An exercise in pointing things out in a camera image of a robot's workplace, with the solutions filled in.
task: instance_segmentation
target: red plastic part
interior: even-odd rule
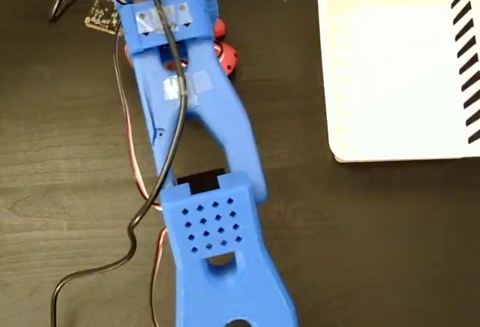
[[[213,32],[215,38],[222,38],[225,37],[225,35],[227,34],[227,26],[225,25],[225,22],[222,21],[220,18],[217,18],[217,22],[215,23]]]

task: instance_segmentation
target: dark wooden table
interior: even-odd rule
[[[92,0],[56,25],[45,22],[52,0],[0,1],[0,326],[48,326],[56,281],[121,256],[142,199],[128,165],[113,38],[83,25]],[[263,232],[300,326],[478,326],[478,161],[337,164],[316,0],[220,3],[268,180]],[[123,66],[152,183],[143,113]],[[178,174],[223,163],[207,133],[189,124]],[[125,267],[67,286],[59,327],[152,325],[147,289],[162,223],[149,214]],[[174,273],[167,248],[157,286],[166,327],[174,326]]]

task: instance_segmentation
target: blue robotic arm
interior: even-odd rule
[[[170,171],[161,193],[177,267],[177,327],[296,327],[293,303],[263,244],[257,206],[266,182],[248,115],[214,50],[217,0],[161,0],[185,69],[187,116],[199,119],[223,147],[230,173],[220,188],[192,194]],[[117,3],[136,74],[157,170],[178,118],[176,75],[165,64],[167,40],[153,1]],[[226,265],[212,257],[232,254]]]

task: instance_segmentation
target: grid of square holes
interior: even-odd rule
[[[212,250],[215,246],[211,241],[206,241],[205,239],[210,237],[212,233],[223,235],[228,229],[236,233],[234,239],[235,243],[240,243],[242,241],[243,238],[239,235],[240,225],[235,221],[237,212],[233,209],[234,202],[233,198],[230,197],[223,205],[218,201],[214,201],[211,205],[198,205],[194,209],[184,208],[181,211],[185,218],[184,226],[187,230],[187,239],[191,243],[190,251],[192,253],[195,254],[198,252],[199,248],[205,248],[209,251]],[[202,217],[203,212],[207,212],[207,209],[215,210],[214,217],[212,218],[214,220],[214,226],[210,223],[210,229],[206,226],[209,221],[205,217]],[[203,233],[200,235],[194,235],[189,231],[195,223],[205,226]],[[227,246],[228,244],[229,242],[225,238],[220,242],[220,245],[222,246]]]

